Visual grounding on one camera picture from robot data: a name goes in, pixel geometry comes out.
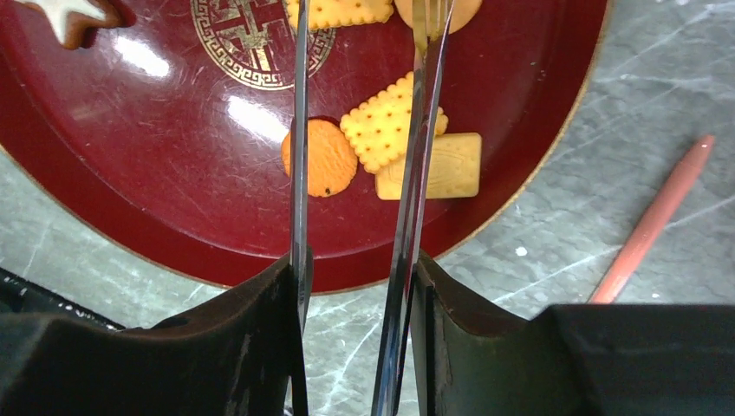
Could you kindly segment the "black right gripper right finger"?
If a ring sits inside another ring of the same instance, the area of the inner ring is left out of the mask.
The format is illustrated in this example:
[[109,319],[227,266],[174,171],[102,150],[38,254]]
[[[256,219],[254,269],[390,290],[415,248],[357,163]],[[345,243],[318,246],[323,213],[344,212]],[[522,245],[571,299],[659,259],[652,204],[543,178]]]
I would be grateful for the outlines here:
[[734,308],[555,304],[531,320],[421,253],[411,336],[423,415],[731,415]]

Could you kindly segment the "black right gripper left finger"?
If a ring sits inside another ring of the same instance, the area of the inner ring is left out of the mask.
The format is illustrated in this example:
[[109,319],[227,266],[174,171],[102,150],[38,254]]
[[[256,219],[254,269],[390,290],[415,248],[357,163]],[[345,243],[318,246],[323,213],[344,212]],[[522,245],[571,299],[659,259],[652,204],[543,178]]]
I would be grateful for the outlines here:
[[151,328],[1,313],[4,415],[308,413],[287,257]]

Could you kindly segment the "dark red round plate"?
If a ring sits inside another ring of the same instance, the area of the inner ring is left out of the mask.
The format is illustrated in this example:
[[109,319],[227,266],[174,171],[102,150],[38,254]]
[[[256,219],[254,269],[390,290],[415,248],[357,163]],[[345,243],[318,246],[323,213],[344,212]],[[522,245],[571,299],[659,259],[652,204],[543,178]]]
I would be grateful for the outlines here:
[[[74,50],[1,4],[1,145],[59,203],[142,257],[236,285],[289,247],[280,145],[293,114],[284,1],[118,1]],[[521,192],[571,120],[609,1],[485,1],[447,39],[440,106],[483,141],[473,198],[430,201],[440,256]]]

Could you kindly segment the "metal tongs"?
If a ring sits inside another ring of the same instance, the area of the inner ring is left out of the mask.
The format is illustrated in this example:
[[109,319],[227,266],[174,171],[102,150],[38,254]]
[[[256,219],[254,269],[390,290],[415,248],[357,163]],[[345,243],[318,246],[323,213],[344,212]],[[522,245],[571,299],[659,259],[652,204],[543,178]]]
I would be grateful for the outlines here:
[[[438,117],[452,1],[413,2],[413,101],[402,195],[371,405],[373,415],[395,415],[400,404],[406,342],[413,298],[413,270],[420,251],[426,187]],[[308,32],[309,4],[299,3],[295,57],[294,118],[290,128],[290,297],[303,326],[313,282],[307,240]]]

